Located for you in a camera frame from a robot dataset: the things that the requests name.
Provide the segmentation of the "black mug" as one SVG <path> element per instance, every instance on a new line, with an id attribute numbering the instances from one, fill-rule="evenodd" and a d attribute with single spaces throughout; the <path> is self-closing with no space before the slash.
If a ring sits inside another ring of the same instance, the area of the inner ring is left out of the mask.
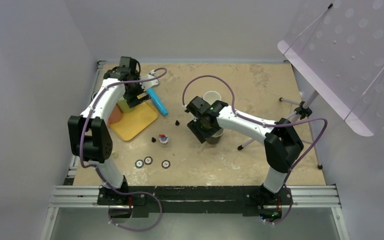
<path id="1" fill-rule="evenodd" d="M 208 144 L 210 144 L 210 145 L 217 145 L 217 144 L 220 142 L 220 140 L 221 140 L 223 134 L 224 134 L 224 129 L 221 128 L 221 129 L 219 129 L 215 134 L 213 134 L 212 136 L 210 136 L 210 137 L 206 140 L 206 142 L 207 142 Z"/>

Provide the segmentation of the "grey mug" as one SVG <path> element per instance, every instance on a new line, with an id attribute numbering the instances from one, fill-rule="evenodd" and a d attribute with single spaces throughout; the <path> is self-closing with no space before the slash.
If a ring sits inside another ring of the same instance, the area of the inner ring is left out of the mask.
<path id="1" fill-rule="evenodd" d="M 215 101 L 221 101 L 222 97 L 217 91 L 208 91 L 203 95 L 203 100 L 212 105 Z"/>

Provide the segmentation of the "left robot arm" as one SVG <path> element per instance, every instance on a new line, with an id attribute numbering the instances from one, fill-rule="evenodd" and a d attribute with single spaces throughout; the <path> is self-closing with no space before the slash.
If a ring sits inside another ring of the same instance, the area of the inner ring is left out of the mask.
<path id="1" fill-rule="evenodd" d="M 108 70 L 103 76 L 102 86 L 89 106 L 78 116 L 68 119 L 70 148 L 78 156 L 83 168 L 94 168 L 110 190 L 109 197 L 118 205 L 129 199 L 128 183 L 111 159 L 113 141 L 108 131 L 111 113 L 122 100 L 132 109 L 148 97 L 141 85 L 141 65 L 127 56 L 122 56 L 119 65 Z"/>

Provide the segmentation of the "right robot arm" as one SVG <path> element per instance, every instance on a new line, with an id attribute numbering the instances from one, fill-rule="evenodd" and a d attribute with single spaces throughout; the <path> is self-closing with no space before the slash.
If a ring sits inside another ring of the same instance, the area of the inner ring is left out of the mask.
<path id="1" fill-rule="evenodd" d="M 194 97 L 185 107 L 193 115 L 187 127 L 200 143 L 206 142 L 220 129 L 243 134 L 264 147 L 269 169 L 260 187 L 260 196 L 268 204 L 280 198 L 281 188 L 293 163 L 304 149 L 303 142 L 286 118 L 278 121 L 258 118 L 234 110 L 226 102 L 209 104 L 202 97 Z"/>

